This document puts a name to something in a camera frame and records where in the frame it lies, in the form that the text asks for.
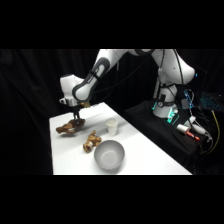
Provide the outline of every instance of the white tabletop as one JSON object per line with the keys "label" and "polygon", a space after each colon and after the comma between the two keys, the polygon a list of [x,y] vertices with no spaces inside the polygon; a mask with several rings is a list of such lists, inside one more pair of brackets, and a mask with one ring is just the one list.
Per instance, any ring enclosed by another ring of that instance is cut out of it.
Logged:
{"label": "white tabletop", "polygon": [[[50,119],[54,175],[191,175],[105,103],[82,109],[80,117],[86,119],[84,127],[74,134],[61,135],[56,128],[72,120],[73,114]],[[105,123],[109,118],[119,121],[116,136],[107,132]],[[95,148],[90,154],[84,151],[83,144],[94,130],[103,141],[115,140],[124,147],[125,159],[118,170],[109,172],[98,167],[94,160]]]}

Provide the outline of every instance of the black curtain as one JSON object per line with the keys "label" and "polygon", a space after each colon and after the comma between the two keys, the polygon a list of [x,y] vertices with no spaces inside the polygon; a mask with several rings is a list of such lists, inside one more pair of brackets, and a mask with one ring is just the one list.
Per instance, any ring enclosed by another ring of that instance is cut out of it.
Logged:
{"label": "black curtain", "polygon": [[[60,77],[75,74],[85,78],[99,49],[1,49],[0,50],[0,172],[2,174],[52,174],[49,118],[69,112],[61,105]],[[208,70],[206,89],[223,94],[223,49],[178,49],[189,64]],[[158,67],[148,56],[126,54],[107,74],[96,91],[112,86],[141,68],[116,87],[106,103],[119,114],[151,99]],[[99,103],[110,90],[93,95]]]}

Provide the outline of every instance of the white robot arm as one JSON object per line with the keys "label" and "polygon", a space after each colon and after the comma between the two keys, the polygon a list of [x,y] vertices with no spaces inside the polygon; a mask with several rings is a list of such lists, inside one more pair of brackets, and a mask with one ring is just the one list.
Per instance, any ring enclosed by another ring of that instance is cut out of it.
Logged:
{"label": "white robot arm", "polygon": [[[90,101],[99,81],[127,52],[135,56],[152,54],[159,67],[159,78],[154,96],[157,95],[159,84],[161,85],[161,91],[158,96],[159,102],[155,107],[154,114],[158,117],[166,118],[170,109],[173,108],[174,98],[177,93],[174,84],[187,84],[195,75],[194,69],[175,54],[173,49],[101,49],[93,69],[85,80],[79,79],[74,75],[67,75],[61,78],[64,99],[61,99],[60,102],[73,107],[74,115],[77,115],[79,118],[78,104]],[[183,77],[180,73],[177,57]]]}

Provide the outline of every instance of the silver bowl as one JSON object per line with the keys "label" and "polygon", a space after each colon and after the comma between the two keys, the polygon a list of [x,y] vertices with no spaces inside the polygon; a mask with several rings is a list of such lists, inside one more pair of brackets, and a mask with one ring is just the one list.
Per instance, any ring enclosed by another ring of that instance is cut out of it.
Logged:
{"label": "silver bowl", "polygon": [[104,170],[119,168],[124,160],[125,151],[123,146],[116,141],[105,141],[97,146],[94,158],[99,167]]}

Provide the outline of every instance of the brown object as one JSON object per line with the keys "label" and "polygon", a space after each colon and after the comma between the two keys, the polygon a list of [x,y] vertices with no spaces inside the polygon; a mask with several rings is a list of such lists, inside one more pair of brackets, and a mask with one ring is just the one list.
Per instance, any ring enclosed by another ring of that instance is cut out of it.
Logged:
{"label": "brown object", "polygon": [[79,124],[76,123],[75,120],[71,120],[68,122],[68,124],[63,125],[62,127],[58,127],[56,128],[56,131],[61,134],[61,133],[75,133],[75,130],[73,128],[77,128],[77,127],[82,127],[85,124],[86,120],[84,119],[80,119]]}
{"label": "brown object", "polygon": [[93,146],[98,146],[102,142],[102,138],[95,136],[96,131],[93,131],[91,135],[89,135],[87,142],[83,145],[83,149],[90,153],[92,151]]}

